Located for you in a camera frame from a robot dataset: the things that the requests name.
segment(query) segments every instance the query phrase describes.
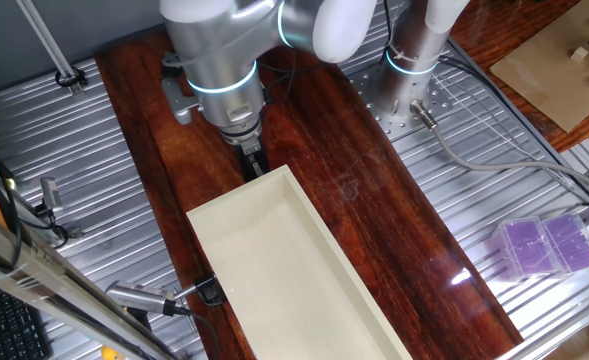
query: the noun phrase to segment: rectangular white box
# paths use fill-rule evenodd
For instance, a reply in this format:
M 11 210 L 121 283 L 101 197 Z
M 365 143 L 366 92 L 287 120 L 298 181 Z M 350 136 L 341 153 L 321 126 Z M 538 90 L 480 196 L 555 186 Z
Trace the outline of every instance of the rectangular white box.
M 258 359 L 411 359 L 287 166 L 187 216 Z

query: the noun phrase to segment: dark wooden board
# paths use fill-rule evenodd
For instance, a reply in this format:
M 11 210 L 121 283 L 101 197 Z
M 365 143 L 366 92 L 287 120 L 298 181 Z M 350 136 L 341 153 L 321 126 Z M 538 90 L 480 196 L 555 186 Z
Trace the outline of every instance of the dark wooden board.
M 199 113 L 173 118 L 160 85 L 164 34 L 97 57 L 101 75 L 167 248 L 186 286 L 209 265 L 185 212 L 242 185 L 231 149 Z M 291 68 L 291 50 L 262 61 Z M 316 64 L 299 54 L 297 68 Z M 261 72 L 267 85 L 276 79 Z M 286 82 L 273 90 L 280 99 Z M 273 168 L 289 165 L 415 359 L 493 359 L 522 341 L 414 182 L 358 94 L 335 66 L 298 75 L 280 105 L 264 109 Z M 471 277 L 453 285 L 468 271 Z M 206 308 L 222 358 L 251 359 L 230 306 Z M 208 353 L 211 338 L 199 325 Z
M 471 0 L 452 37 L 486 73 L 579 0 Z M 569 133 L 494 75 L 490 79 L 559 152 L 589 138 L 589 117 Z

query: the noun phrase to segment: purple plastic box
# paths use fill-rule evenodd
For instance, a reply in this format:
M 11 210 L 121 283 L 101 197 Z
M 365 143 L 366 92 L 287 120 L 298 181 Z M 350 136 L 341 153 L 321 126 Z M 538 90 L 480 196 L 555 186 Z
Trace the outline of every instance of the purple plastic box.
M 537 217 L 503 221 L 492 243 L 505 252 L 507 280 L 518 280 L 536 274 L 549 274 L 561 269 L 543 224 Z
M 589 232 L 576 214 L 562 214 L 543 221 L 543 227 L 567 274 L 589 267 Z

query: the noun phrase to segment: metal grating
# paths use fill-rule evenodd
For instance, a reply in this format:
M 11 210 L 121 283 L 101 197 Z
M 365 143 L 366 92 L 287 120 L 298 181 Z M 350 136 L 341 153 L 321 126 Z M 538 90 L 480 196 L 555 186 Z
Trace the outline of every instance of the metal grating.
M 367 88 L 367 81 L 376 76 L 378 58 L 370 59 L 369 67 L 364 70 L 348 75 L 357 88 Z M 476 163 L 528 160 L 526 154 L 506 141 L 512 137 L 520 148 L 539 160 L 554 162 L 560 158 L 531 125 L 525 123 L 526 120 L 507 112 L 478 80 L 443 64 L 438 65 L 435 73 L 439 82 L 451 92 L 448 94 L 449 103 L 454 104 L 437 118 L 439 127 L 460 156 Z M 371 110 L 373 113 L 378 111 L 374 107 Z M 582 200 L 540 169 L 478 172 L 461 168 L 444 154 L 434 136 L 417 119 L 409 120 L 409 123 L 396 120 L 381 125 L 384 129 L 392 128 L 386 133 L 403 163 L 526 342 L 556 329 L 563 319 L 589 304 L 589 268 L 565 279 L 549 275 L 518 283 L 506 282 L 500 278 L 506 270 L 502 255 L 486 244 L 503 220 L 532 215 L 545 219 L 564 211 L 580 211 L 582 207 L 577 203 Z M 584 171 L 589 166 L 589 140 L 577 147 L 580 150 L 574 153 L 580 153 L 578 163 L 572 162 L 572 165 Z M 587 322 L 575 325 L 585 326 Z
M 73 98 L 53 74 L 0 92 L 0 159 L 31 204 L 39 179 L 58 181 L 65 215 L 80 227 L 60 253 L 105 289 L 116 280 L 180 289 L 165 242 L 93 60 L 78 68 L 89 84 Z M 102 359 L 100 344 L 43 314 L 53 359 Z M 154 333 L 178 354 L 206 359 L 191 321 L 150 315 Z
M 394 15 L 403 0 L 391 0 Z M 387 37 L 382 1 L 357 53 L 340 64 L 351 79 L 361 80 L 380 59 Z M 87 93 L 72 98 L 51 76 L 0 92 L 0 157 L 14 170 L 21 193 L 40 198 L 38 179 L 54 176 L 67 205 L 60 221 L 84 229 L 85 236 L 61 253 L 86 276 L 105 288 L 116 279 L 178 288 L 176 274 L 131 155 L 114 117 L 93 61 L 79 67 L 89 76 Z M 506 112 L 478 81 L 440 65 L 437 73 L 472 112 L 503 136 L 539 159 L 559 158 L 526 123 Z M 487 125 L 460 104 L 439 117 L 452 148 L 479 163 L 525 160 Z M 505 219 L 542 218 L 576 207 L 577 198 L 537 169 L 473 172 L 454 165 L 422 126 L 407 124 L 390 132 L 390 141 L 496 295 L 526 341 L 555 329 L 589 303 L 589 269 L 566 279 L 537 277 L 502 282 L 501 258 L 485 240 Z M 589 140 L 564 154 L 577 170 L 589 167 Z M 193 325 L 180 318 L 151 319 L 155 333 L 172 349 L 204 358 Z M 56 359 L 95 359 L 98 344 L 54 319 L 45 320 Z M 577 327 L 587 323 L 576 324 Z

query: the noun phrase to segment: black keyboard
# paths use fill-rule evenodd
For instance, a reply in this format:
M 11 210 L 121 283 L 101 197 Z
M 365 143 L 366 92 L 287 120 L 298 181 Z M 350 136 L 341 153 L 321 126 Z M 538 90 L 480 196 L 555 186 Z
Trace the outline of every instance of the black keyboard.
M 40 320 L 36 309 L 0 290 L 0 359 L 47 359 Z

